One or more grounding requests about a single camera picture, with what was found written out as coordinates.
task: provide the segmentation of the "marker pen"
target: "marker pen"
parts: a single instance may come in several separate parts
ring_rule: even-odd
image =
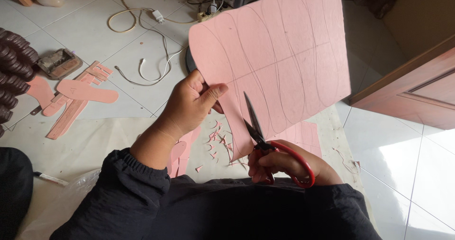
[[[34,172],[34,174],[35,174],[36,177],[40,177],[40,178],[43,178],[43,179],[47,179],[47,180],[49,180],[49,181],[55,182],[55,183],[60,184],[60,185],[63,185],[63,186],[68,185],[68,183],[67,183],[66,181],[61,180],[61,179],[54,178],[54,177],[49,176],[49,175],[44,174],[44,173]]]

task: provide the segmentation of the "cable connector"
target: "cable connector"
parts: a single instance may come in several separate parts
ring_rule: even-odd
[[[152,13],[153,17],[155,17],[155,20],[158,23],[163,24],[164,23],[164,17],[161,15],[161,13],[158,10],[154,10]]]

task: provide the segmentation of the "power strip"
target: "power strip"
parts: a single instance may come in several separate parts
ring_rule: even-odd
[[[231,7],[228,7],[228,8],[223,8],[222,11],[217,11],[215,14],[210,14],[210,15],[206,15],[204,11],[202,12],[199,12],[197,14],[197,21],[198,22],[205,22],[206,20],[212,18],[213,16],[217,16],[218,14],[226,11],[226,10],[231,10],[232,8]]]

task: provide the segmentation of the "white tile floor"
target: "white tile floor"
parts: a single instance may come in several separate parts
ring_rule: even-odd
[[[125,1],[131,8],[160,10],[173,20],[195,19],[196,8],[186,0]],[[357,93],[406,62],[406,58],[382,21],[364,7],[349,1],[343,4],[351,88]],[[108,17],[123,9],[120,0],[67,0],[62,8],[38,4],[23,7],[16,0],[0,0],[0,27],[26,37],[40,55],[63,47],[75,51],[85,64],[73,76],[94,60],[114,70],[100,87],[119,92],[119,100],[113,104],[90,102],[78,118],[158,116],[175,83],[186,75],[184,51],[171,60],[171,73],[158,85],[128,83],[114,66],[119,66],[129,79],[146,83],[138,74],[140,59],[146,59],[145,77],[156,78],[164,71],[166,55],[162,36],[152,30],[136,27],[122,34],[107,27]],[[148,16],[144,20],[148,28],[166,35],[170,54],[187,46],[189,26],[170,22],[157,25]],[[112,26],[118,30],[130,28],[131,15],[118,16]],[[49,83],[53,88],[56,85],[56,81]],[[4,127],[12,129],[38,106],[27,95],[18,98],[13,119]],[[362,182],[383,239],[455,239],[455,130],[443,131],[354,109],[343,102],[336,107],[354,158],[360,161]],[[53,121],[57,116],[36,115],[34,120]]]
[[[406,62],[381,20],[344,1],[352,93]],[[455,129],[336,103],[384,240],[455,240]]]

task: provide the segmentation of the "wooden door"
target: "wooden door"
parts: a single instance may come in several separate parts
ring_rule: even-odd
[[[350,105],[444,130],[455,128],[455,35],[359,92]]]

